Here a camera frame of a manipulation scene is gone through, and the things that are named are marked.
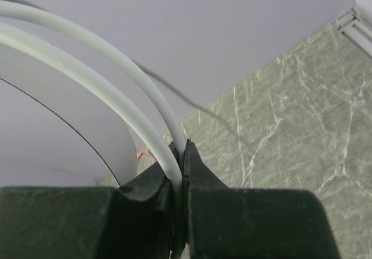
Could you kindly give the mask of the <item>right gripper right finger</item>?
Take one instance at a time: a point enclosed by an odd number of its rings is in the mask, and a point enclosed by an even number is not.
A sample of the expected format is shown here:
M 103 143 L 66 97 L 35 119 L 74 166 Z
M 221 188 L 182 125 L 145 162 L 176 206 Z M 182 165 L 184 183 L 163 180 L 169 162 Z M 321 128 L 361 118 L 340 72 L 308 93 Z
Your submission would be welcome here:
M 183 189 L 189 189 L 190 186 L 228 188 L 204 164 L 195 143 L 188 139 L 184 152 Z

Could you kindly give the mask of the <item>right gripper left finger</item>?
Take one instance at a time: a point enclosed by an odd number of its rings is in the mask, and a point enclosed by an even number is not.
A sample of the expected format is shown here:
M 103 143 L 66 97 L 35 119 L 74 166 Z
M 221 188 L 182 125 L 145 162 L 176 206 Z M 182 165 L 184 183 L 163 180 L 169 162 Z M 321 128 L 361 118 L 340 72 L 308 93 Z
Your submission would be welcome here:
M 162 210 L 172 204 L 171 183 L 158 162 L 119 187 L 132 211 Z

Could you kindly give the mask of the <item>white headset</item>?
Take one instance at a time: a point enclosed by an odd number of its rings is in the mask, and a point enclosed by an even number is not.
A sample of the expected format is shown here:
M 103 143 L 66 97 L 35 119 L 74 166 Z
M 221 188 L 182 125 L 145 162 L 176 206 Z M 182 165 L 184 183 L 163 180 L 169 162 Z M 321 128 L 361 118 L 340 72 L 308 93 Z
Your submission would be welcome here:
M 173 193 L 173 258 L 185 247 L 183 177 L 186 137 L 157 86 L 130 58 L 87 29 L 23 0 L 1 0 L 1 16 L 37 24 L 75 38 L 112 61 L 133 79 L 155 105 L 174 140 L 174 157 L 149 119 L 118 88 L 89 66 L 28 32 L 1 24 L 1 44 L 56 70 L 17 68 L 1 72 L 1 80 L 25 93 L 61 118 L 97 153 L 117 182 L 134 176 L 137 167 L 131 131 L 142 139 L 171 182 Z

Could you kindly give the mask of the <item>pink headset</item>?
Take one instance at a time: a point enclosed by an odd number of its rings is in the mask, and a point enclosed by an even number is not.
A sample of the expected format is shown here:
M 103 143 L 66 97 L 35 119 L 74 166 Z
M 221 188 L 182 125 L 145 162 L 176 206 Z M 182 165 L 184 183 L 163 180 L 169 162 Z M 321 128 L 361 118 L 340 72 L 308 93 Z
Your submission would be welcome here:
M 137 160 L 139 161 L 143 156 L 147 156 L 149 158 L 149 160 L 151 161 L 151 163 L 155 163 L 155 158 L 154 156 L 152 155 L 152 153 L 150 151 L 140 151 L 140 152 L 137 152 Z

